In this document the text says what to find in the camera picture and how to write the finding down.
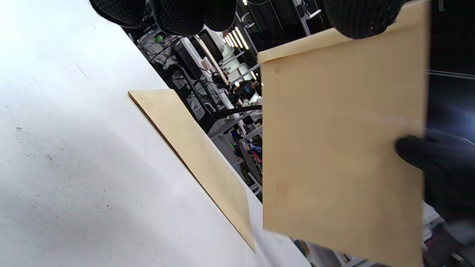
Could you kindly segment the person's right hand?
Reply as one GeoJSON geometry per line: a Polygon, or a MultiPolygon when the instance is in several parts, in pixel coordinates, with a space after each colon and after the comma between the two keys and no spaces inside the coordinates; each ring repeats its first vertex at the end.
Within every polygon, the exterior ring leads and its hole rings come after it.
{"type": "Polygon", "coordinates": [[[468,139],[427,129],[394,142],[397,155],[423,171],[424,201],[446,221],[474,220],[475,146],[468,139]]]}

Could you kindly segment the person's left hand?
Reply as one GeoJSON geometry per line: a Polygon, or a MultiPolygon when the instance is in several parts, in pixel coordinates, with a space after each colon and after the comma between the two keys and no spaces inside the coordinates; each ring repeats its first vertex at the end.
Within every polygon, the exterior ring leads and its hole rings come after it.
{"type": "MultiPolygon", "coordinates": [[[[236,0],[151,0],[152,15],[163,31],[175,36],[198,34],[204,26],[228,30],[234,21],[236,0]]],[[[93,10],[121,27],[137,29],[144,22],[145,0],[91,0],[93,10]]],[[[343,36],[365,39],[385,32],[405,5],[404,0],[325,0],[324,12],[343,36]]]]}

